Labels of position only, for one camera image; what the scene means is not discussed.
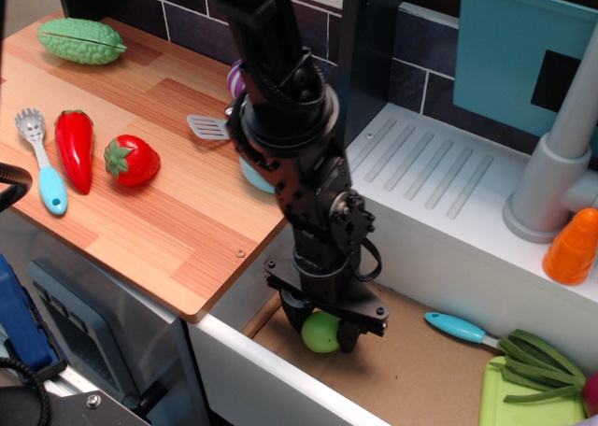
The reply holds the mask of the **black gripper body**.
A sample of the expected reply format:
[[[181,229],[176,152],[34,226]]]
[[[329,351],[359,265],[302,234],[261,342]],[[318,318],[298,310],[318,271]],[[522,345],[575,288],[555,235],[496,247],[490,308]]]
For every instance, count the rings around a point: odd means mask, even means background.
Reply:
[[[361,334],[385,334],[390,310],[364,282],[350,274],[348,264],[329,274],[295,259],[268,259],[263,267],[269,287],[287,290],[340,320],[360,327]]]

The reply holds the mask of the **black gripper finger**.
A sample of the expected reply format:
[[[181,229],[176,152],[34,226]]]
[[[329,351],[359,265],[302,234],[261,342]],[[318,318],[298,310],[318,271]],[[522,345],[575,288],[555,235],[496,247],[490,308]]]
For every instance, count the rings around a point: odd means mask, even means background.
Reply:
[[[338,323],[336,338],[340,350],[343,353],[351,353],[361,335],[360,327],[346,319]]]
[[[314,311],[314,306],[287,290],[280,290],[279,298],[290,325],[297,332],[301,332],[304,322]]]

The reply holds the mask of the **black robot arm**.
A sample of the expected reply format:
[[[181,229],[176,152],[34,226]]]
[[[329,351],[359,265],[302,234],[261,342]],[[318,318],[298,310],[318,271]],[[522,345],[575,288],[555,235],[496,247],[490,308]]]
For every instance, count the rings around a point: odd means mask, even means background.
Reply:
[[[345,353],[363,334],[383,335],[389,310],[368,288],[362,255],[374,216],[354,191],[337,141],[338,97],[300,37],[291,0],[212,0],[240,52],[245,88],[227,121],[239,155],[269,183],[294,246],[288,260],[265,264],[285,314],[301,330],[316,310],[338,320]]]

